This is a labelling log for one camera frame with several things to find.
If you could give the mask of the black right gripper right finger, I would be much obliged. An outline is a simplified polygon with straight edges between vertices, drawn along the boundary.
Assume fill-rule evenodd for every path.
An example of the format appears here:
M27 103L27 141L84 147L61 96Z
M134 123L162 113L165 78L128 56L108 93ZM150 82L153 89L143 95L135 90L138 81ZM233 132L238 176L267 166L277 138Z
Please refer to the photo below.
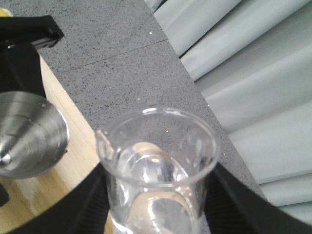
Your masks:
M213 234L310 234L312 227L258 196L218 163L206 177L204 213Z

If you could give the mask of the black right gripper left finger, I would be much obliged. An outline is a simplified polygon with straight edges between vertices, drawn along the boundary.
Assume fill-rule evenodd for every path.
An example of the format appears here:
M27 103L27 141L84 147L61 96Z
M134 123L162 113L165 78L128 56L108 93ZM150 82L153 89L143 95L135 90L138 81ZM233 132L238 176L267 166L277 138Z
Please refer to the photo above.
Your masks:
M99 163L68 195L7 234L102 234L109 212L106 172Z

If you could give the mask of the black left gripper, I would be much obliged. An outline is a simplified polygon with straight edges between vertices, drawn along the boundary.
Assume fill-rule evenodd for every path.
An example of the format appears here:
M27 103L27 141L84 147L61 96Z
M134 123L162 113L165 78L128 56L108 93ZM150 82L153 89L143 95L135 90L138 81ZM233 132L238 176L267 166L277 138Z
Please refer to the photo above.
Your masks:
M0 92L46 97L38 50L54 47L64 33L51 15L0 18Z

